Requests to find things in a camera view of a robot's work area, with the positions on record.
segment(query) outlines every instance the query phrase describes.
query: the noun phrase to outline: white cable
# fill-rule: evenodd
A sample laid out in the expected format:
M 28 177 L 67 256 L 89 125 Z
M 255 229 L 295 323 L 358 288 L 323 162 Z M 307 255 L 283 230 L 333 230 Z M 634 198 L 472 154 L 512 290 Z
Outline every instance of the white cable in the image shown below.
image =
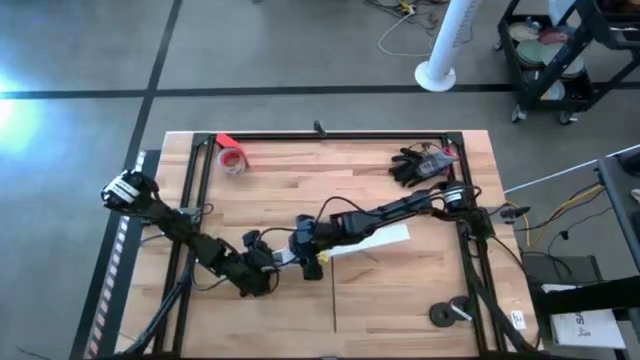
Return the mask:
M 385 54 L 387 55 L 393 55 L 393 56 L 410 56 L 410 57 L 423 57 L 423 56 L 430 56 L 431 53 L 427 53 L 427 54 L 403 54 L 403 53 L 392 53 L 387 51 L 384 47 L 382 47 L 382 42 L 384 41 L 384 39 L 387 37 L 387 35 L 389 35 L 389 33 L 391 31 L 393 31 L 393 29 L 395 29 L 398 25 L 400 25 L 403 21 L 407 20 L 410 16 L 413 16 L 415 14 L 415 12 L 412 12 L 410 14 L 405 15 L 404 17 L 402 17 L 402 19 L 400 19 L 397 23 L 395 23 L 392 27 L 389 28 L 389 30 L 385 31 L 384 34 L 382 34 L 382 37 L 380 38 L 380 40 L 378 40 L 378 47 L 380 48 L 380 50 L 382 50 Z M 431 39 L 430 45 L 431 48 L 433 48 L 433 40 L 435 38 Z
M 628 147 L 628 148 L 626 148 L 626 149 L 622 149 L 622 150 L 620 150 L 620 151 L 616 151 L 616 152 L 611 153 L 611 154 L 609 154 L 609 155 L 607 155 L 607 156 L 605 156 L 605 157 L 613 157 L 613 156 L 616 156 L 616 155 L 618 155 L 618 154 L 622 154 L 622 153 L 625 153 L 625 152 L 627 152 L 627 151 L 635 150 L 635 149 L 638 149 L 638 148 L 640 148 L 640 144 L 639 144 L 639 145 L 634 145 L 634 146 Z M 511 188 L 511 189 L 505 190 L 505 191 L 504 191 L 504 193 L 505 193 L 505 194 L 508 194 L 508 193 L 514 192 L 514 191 L 516 191 L 516 190 L 520 190 L 520 189 L 526 188 L 527 186 L 535 185 L 535 184 L 537 184 L 537 183 L 540 183 L 540 182 L 543 182 L 543 181 L 546 181 L 546 180 L 549 180 L 549 179 L 553 179 L 553 178 L 554 178 L 554 177 L 556 177 L 556 176 L 564 175 L 564 174 L 566 174 L 566 173 L 568 173 L 568 172 L 571 172 L 571 171 L 573 171 L 573 170 L 577 170 L 577 169 L 583 168 L 583 167 L 585 167 L 585 166 L 589 166 L 589 165 L 591 165 L 591 164 L 595 164 L 597 161 L 598 161 L 598 159 L 591 160 L 591 161 L 587 161 L 586 163 L 582 163 L 582 164 L 580 164 L 580 165 L 576 165 L 576 166 L 574 166 L 574 167 L 568 168 L 568 169 L 566 169 L 566 170 L 562 170 L 562 171 L 557 172 L 557 173 L 555 173 L 555 174 L 551 174 L 551 175 L 549 175 L 549 176 L 545 176 L 545 177 L 540 178 L 540 179 L 538 179 L 538 180 L 530 181 L 530 182 L 528 182 L 528 183 L 526 183 L 526 184 L 518 185 L 518 186 L 513 187 L 513 188 Z

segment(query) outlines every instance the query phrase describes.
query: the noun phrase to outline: wooden table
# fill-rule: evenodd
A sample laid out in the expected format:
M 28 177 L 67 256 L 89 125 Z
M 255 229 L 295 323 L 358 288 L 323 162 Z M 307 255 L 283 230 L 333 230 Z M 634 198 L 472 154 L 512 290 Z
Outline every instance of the wooden table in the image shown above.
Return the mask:
M 164 141 L 156 180 L 163 200 L 171 206 L 178 207 L 180 201 L 192 135 L 168 133 Z M 463 135 L 473 183 L 483 190 L 479 205 L 499 206 L 505 199 L 488 133 L 464 131 Z M 215 211 L 205 216 L 202 227 L 203 232 L 239 248 L 247 231 L 294 226 L 296 215 L 315 216 L 332 195 L 373 208 L 411 192 L 387 174 L 391 156 L 410 145 L 407 140 L 254 141 L 243 145 L 250 171 L 227 177 L 214 165 L 207 202 Z M 348 209 L 347 204 L 336 201 L 325 214 Z M 208 292 L 194 290 L 183 356 L 477 355 L 470 322 L 442 329 L 427 316 L 432 304 L 467 293 L 455 225 L 426 216 L 405 223 L 409 241 L 337 258 L 333 266 L 325 266 L 322 281 L 304 281 L 300 269 L 292 268 L 282 272 L 278 289 L 266 297 L 240 298 L 229 283 Z M 517 254 L 511 227 L 496 225 L 495 229 Z M 265 237 L 277 249 L 286 246 L 288 235 L 274 231 Z M 170 242 L 164 239 L 139 249 L 118 350 L 129 346 L 129 338 L 137 337 L 156 312 L 169 252 Z M 500 306 L 507 315 L 512 310 L 524 313 L 527 328 L 523 335 L 533 343 L 538 327 L 522 271 L 495 242 L 489 244 L 489 258 Z M 199 267 L 196 279 L 201 284 L 216 281 Z M 176 313 L 170 319 L 167 343 L 172 339 Z M 488 318 L 485 313 L 485 331 L 491 338 Z

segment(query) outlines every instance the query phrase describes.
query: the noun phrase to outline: yellow cable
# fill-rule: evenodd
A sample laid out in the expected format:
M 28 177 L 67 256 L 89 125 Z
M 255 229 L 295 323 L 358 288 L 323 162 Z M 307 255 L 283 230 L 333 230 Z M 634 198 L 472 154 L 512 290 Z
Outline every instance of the yellow cable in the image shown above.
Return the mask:
M 512 202 L 512 201 L 507 201 L 507 204 L 513 206 L 514 208 L 519 208 L 520 206 L 518 206 L 518 204 Z M 531 230 L 529 229 L 529 217 L 527 216 L 527 214 L 522 214 L 522 217 L 524 218 L 524 227 L 525 229 L 527 229 L 527 247 L 529 246 L 529 236 L 531 235 Z
M 560 213 L 562 210 L 564 210 L 565 207 L 575 203 L 576 201 L 583 199 L 589 195 L 591 195 L 592 193 L 603 189 L 604 187 L 602 185 L 596 185 L 594 187 L 592 187 L 591 189 L 589 189 L 586 192 L 583 192 L 582 194 L 574 197 L 573 199 L 567 200 L 565 201 L 563 204 L 561 204 L 560 206 L 558 206 L 553 213 L 551 214 L 551 216 L 549 217 L 549 220 L 547 220 L 547 223 L 542 227 L 542 230 L 540 230 L 540 232 L 538 233 L 538 236 L 536 236 L 536 239 L 533 241 L 533 243 L 531 245 L 528 245 L 528 247 L 533 247 L 535 246 L 540 239 L 542 238 L 542 235 L 544 234 L 544 232 L 547 230 L 547 227 L 549 226 L 549 223 L 551 223 L 551 219 L 553 219 L 554 216 L 556 216 L 558 213 Z

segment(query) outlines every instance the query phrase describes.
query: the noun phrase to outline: cart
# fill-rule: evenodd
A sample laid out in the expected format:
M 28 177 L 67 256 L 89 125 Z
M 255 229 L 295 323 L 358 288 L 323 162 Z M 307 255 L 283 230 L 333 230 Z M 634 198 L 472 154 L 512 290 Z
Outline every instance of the cart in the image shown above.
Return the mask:
M 640 13 L 606 13 L 603 12 L 600 0 L 577 0 L 564 14 L 558 26 L 566 25 L 569 17 L 575 12 L 580 16 L 581 24 L 569 37 L 555 58 L 539 73 L 539 76 L 526 82 L 523 78 L 523 66 L 518 60 L 516 47 L 518 42 L 511 38 L 509 26 L 518 22 L 538 22 L 543 29 L 553 27 L 551 18 L 546 15 L 514 15 L 513 12 L 520 0 L 512 0 L 498 24 L 500 40 L 496 50 L 504 50 L 511 81 L 515 87 L 517 105 L 513 110 L 511 121 L 514 123 L 527 118 L 529 111 L 555 111 L 559 113 L 562 125 L 578 121 L 581 113 L 589 110 L 609 91 L 618 85 L 627 75 L 640 65 Z M 601 86 L 594 87 L 586 68 L 572 79 L 562 78 L 567 67 L 596 40 L 611 50 L 627 50 L 633 55 L 629 62 L 611 80 Z M 565 96 L 558 100 L 543 100 L 541 97 L 551 85 L 561 80 L 565 88 Z

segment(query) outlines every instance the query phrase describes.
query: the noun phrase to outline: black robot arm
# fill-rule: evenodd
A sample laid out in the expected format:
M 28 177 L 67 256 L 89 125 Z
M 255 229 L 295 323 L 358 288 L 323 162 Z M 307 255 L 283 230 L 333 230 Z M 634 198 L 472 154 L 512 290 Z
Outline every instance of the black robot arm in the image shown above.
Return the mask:
M 486 210 L 475 205 L 476 196 L 472 187 L 442 182 L 373 210 L 332 214 L 328 222 L 299 215 L 296 231 L 289 237 L 289 248 L 299 259 L 304 278 L 320 280 L 323 274 L 318 253 L 335 246 L 357 244 L 381 227 L 416 215 L 430 215 L 443 221 L 464 220 L 473 233 L 490 236 L 493 234 L 491 221 Z M 442 200 L 442 209 L 433 206 L 435 199 Z
M 191 216 L 172 209 L 159 195 L 158 185 L 140 172 L 125 170 L 102 189 L 105 207 L 131 217 L 147 220 L 171 241 L 187 245 L 198 262 L 217 276 L 226 278 L 240 289 L 240 295 L 266 295 L 271 292 L 270 277 L 275 269 L 273 251 L 258 238 L 245 235 L 247 251 L 238 252 L 220 238 L 200 233 Z

